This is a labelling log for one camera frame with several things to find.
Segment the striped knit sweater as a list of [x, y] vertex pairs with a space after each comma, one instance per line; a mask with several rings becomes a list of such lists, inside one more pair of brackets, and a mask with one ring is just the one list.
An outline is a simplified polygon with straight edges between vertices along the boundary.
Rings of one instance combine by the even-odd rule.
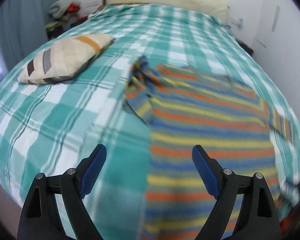
[[150, 129], [143, 239], [193, 239], [208, 218], [214, 202], [192, 161], [196, 145], [237, 174], [262, 172], [279, 197], [270, 132], [292, 143], [294, 129], [245, 83], [191, 66], [151, 68], [141, 56], [129, 74], [125, 108]]

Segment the pile of clothes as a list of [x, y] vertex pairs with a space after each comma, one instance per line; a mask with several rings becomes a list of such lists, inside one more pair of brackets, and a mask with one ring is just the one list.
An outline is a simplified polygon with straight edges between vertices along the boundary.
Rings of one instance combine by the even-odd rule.
[[59, 37], [64, 32], [84, 23], [88, 15], [81, 12], [81, 3], [77, 0], [58, 0], [47, 10], [51, 21], [45, 25], [49, 40]]

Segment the orange red garment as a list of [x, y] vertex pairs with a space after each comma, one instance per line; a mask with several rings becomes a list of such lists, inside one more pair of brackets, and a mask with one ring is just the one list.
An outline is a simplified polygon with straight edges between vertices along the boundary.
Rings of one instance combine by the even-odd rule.
[[280, 222], [281, 239], [300, 239], [300, 203]]

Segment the teal plaid bedspread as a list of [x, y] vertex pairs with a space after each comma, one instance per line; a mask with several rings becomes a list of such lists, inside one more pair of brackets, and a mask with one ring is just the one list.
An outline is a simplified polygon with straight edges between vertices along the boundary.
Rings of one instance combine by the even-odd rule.
[[[73, 79], [19, 83], [25, 64], [66, 37], [104, 33], [114, 41]], [[274, 199], [279, 217], [299, 195], [300, 124], [278, 87], [210, 15], [158, 4], [108, 5], [61, 37], [31, 53], [0, 84], [0, 185], [22, 207], [38, 173], [54, 176], [75, 167], [98, 144], [107, 159], [85, 207], [104, 239], [143, 239], [150, 129], [125, 108], [133, 63], [191, 66], [251, 87], [293, 126], [294, 142], [270, 132], [279, 175]]]

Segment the beige patchwork pillow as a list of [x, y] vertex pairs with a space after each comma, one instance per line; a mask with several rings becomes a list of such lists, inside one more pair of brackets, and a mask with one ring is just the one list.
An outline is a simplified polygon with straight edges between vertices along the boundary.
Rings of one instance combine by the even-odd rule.
[[25, 64], [18, 82], [43, 85], [73, 79], [113, 41], [113, 36], [104, 33], [58, 40]]

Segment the grey blue curtain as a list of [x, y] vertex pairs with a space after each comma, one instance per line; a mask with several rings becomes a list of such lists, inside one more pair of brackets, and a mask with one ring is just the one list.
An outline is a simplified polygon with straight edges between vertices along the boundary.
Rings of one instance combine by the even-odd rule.
[[0, 54], [8, 71], [48, 42], [47, 11], [58, 0], [5, 0], [0, 6]]

